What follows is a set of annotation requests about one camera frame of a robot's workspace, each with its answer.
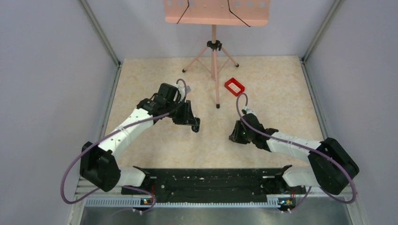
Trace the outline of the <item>black oval case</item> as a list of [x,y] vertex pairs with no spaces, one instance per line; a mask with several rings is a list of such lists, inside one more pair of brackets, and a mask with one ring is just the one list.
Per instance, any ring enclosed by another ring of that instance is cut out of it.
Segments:
[[197,121],[195,125],[191,126],[191,130],[194,133],[198,133],[200,130],[200,121]]

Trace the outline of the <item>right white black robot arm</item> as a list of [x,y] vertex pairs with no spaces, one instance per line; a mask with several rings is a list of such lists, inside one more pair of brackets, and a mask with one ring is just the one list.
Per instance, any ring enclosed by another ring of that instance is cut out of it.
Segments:
[[353,179],[360,171],[336,139],[311,141],[289,136],[274,128],[264,128],[253,113],[236,121],[229,140],[252,143],[258,149],[286,154],[308,164],[289,167],[275,180],[275,187],[281,193],[288,193],[295,186],[312,186],[338,195],[348,185],[354,185]]

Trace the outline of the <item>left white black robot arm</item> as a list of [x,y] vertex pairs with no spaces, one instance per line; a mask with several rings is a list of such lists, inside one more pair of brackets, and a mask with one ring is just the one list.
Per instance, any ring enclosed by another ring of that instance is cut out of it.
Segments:
[[120,185],[133,186],[140,194],[149,191],[151,182],[138,167],[122,167],[118,158],[145,130],[165,117],[176,125],[190,126],[197,133],[200,118],[191,109],[187,94],[190,86],[162,83],[152,97],[141,100],[127,119],[99,143],[87,142],[82,147],[79,172],[98,189],[108,192]]

